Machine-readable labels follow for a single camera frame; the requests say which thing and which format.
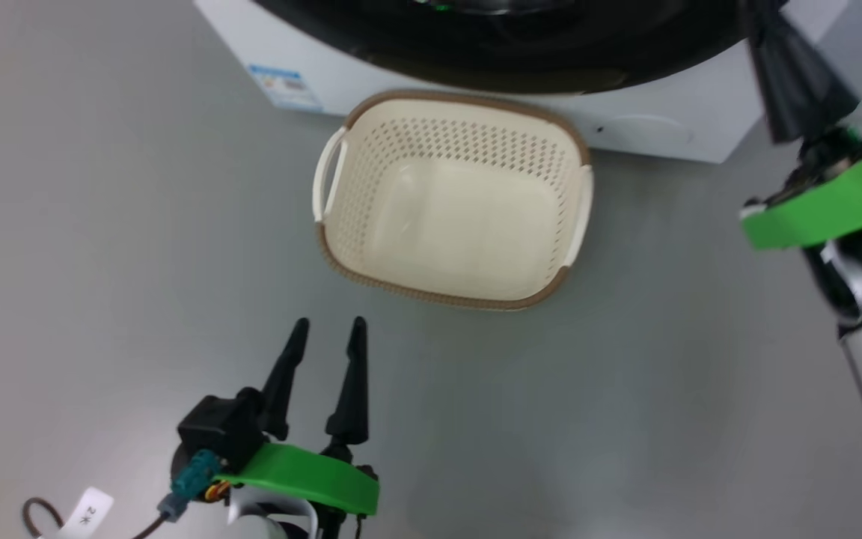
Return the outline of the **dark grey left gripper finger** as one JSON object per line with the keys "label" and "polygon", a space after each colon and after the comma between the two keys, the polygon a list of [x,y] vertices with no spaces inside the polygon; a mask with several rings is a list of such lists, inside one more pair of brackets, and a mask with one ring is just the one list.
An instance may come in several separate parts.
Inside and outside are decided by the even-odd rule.
{"label": "dark grey left gripper finger", "polygon": [[263,405],[260,412],[260,429],[280,441],[287,440],[290,434],[290,424],[287,422],[290,397],[296,369],[304,358],[308,334],[309,320],[306,317],[299,318],[261,389]]}
{"label": "dark grey left gripper finger", "polygon": [[332,442],[360,445],[370,436],[368,323],[363,317],[353,321],[346,357],[344,382],[335,411],[326,421],[325,432]]}

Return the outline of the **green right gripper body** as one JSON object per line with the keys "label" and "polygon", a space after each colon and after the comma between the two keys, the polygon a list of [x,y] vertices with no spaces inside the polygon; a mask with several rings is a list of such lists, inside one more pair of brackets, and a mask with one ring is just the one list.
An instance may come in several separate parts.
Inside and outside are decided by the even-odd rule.
{"label": "green right gripper body", "polygon": [[783,188],[742,208],[753,249],[812,248],[862,230],[862,135],[845,125],[804,140]]}

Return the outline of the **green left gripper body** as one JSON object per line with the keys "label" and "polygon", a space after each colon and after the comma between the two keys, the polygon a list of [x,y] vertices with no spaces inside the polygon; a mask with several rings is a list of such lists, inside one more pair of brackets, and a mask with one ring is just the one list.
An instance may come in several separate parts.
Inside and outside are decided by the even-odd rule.
{"label": "green left gripper body", "polygon": [[307,499],[353,515],[370,517],[379,511],[379,481],[350,463],[293,445],[266,443],[242,471],[218,474],[215,479]]}

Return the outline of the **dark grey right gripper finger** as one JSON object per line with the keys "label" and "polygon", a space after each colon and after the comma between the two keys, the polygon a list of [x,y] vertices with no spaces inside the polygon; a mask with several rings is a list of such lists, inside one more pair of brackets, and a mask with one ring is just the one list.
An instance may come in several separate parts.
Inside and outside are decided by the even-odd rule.
{"label": "dark grey right gripper finger", "polygon": [[807,37],[799,46],[804,125],[834,125],[858,107],[858,95]]}
{"label": "dark grey right gripper finger", "polygon": [[805,35],[783,14],[783,0],[745,0],[745,38],[771,140],[786,144],[804,132],[799,46]]}

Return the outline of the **black round washing machine door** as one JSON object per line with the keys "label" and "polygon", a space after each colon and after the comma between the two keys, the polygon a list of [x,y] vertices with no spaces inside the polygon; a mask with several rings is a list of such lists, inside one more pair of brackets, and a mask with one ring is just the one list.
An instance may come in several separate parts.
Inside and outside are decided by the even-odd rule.
{"label": "black round washing machine door", "polygon": [[425,82],[595,94],[739,43],[739,0],[252,0],[309,37]]}

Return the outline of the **white washing machine body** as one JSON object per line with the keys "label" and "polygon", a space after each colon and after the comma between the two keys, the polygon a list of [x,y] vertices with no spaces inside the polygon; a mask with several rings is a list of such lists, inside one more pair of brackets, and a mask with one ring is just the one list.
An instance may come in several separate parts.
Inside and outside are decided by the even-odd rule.
{"label": "white washing machine body", "polygon": [[[249,64],[300,73],[324,107],[324,112],[311,113],[344,117],[366,99],[394,90],[468,93],[366,64],[267,13],[253,0],[195,0],[195,6],[247,73]],[[743,43],[633,88],[585,95],[489,92],[488,98],[560,114],[592,149],[714,164],[725,162],[762,118]]]}

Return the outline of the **cream plastic laundry basket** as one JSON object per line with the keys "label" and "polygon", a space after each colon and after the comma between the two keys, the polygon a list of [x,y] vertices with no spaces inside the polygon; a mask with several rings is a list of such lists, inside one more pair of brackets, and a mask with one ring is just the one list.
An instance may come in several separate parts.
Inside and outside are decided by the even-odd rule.
{"label": "cream plastic laundry basket", "polygon": [[394,90],[359,103],[314,173],[335,272],[425,302],[520,311],[564,283],[594,201],[591,153],[527,103]]}

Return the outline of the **blue white energy label sticker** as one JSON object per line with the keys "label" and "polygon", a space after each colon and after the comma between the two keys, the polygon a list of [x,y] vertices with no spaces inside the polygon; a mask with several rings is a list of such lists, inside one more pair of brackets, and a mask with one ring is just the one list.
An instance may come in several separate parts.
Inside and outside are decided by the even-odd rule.
{"label": "blue white energy label sticker", "polygon": [[324,112],[300,73],[256,64],[247,65],[246,70],[274,106],[297,112]]}

